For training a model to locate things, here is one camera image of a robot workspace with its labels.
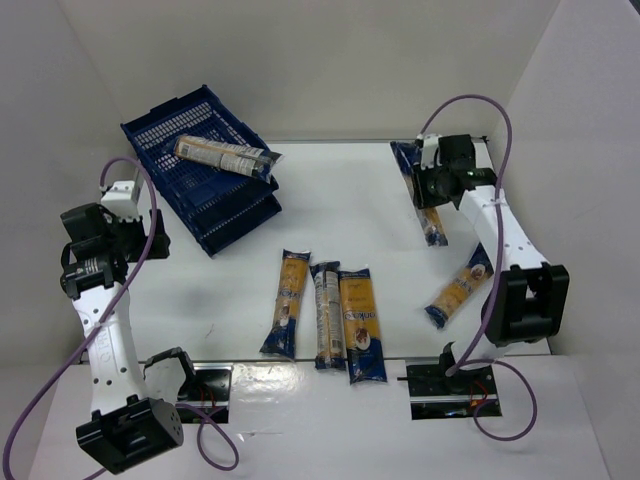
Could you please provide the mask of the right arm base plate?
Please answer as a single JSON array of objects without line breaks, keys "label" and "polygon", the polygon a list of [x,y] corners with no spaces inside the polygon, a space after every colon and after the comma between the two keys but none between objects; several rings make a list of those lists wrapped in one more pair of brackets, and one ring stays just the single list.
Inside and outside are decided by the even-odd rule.
[{"label": "right arm base plate", "polygon": [[405,361],[398,377],[408,386],[413,420],[501,417],[498,390],[490,366],[446,377],[435,358]]}]

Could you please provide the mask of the grasped blue yellow spaghetti bag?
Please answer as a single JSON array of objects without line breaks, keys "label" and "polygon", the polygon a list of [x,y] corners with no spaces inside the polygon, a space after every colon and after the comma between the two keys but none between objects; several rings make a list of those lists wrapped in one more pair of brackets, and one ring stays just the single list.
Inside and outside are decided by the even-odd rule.
[{"label": "grasped blue yellow spaghetti bag", "polygon": [[[411,177],[412,167],[422,160],[422,146],[415,142],[391,141],[390,148],[401,176],[407,187],[410,200],[414,197]],[[414,212],[420,223],[425,241],[428,246],[447,246],[448,239],[436,208],[419,209]]]}]

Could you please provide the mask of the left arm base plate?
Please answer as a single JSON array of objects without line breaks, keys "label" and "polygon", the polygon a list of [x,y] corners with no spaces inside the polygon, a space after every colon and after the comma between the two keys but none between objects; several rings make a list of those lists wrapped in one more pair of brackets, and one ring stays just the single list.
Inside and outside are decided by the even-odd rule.
[{"label": "left arm base plate", "polygon": [[227,424],[233,365],[196,363],[194,369],[195,379],[187,380],[181,387],[178,402],[198,408],[218,424]]}]

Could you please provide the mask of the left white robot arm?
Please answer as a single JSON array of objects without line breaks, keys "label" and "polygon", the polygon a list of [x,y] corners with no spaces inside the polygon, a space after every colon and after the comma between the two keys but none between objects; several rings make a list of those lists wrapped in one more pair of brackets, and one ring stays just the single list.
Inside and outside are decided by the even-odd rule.
[{"label": "left white robot arm", "polygon": [[153,238],[141,219],[126,221],[99,203],[62,213],[70,237],[60,278],[89,343],[91,419],[76,429],[79,447],[110,473],[123,473],[182,445],[176,404],[195,379],[189,355],[174,347],[138,362],[129,318],[127,281],[142,255],[165,259],[169,239],[163,223]]}]

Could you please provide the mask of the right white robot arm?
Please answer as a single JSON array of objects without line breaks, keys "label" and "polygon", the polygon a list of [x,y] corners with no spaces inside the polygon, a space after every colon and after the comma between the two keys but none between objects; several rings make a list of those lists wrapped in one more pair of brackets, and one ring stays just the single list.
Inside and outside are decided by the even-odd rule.
[{"label": "right white robot arm", "polygon": [[558,334],[570,277],[528,238],[507,202],[501,174],[478,166],[471,136],[428,135],[416,142],[421,158],[411,167],[414,205],[453,205],[473,227],[493,268],[478,330],[446,345],[439,357],[449,388],[460,390],[511,345]]}]

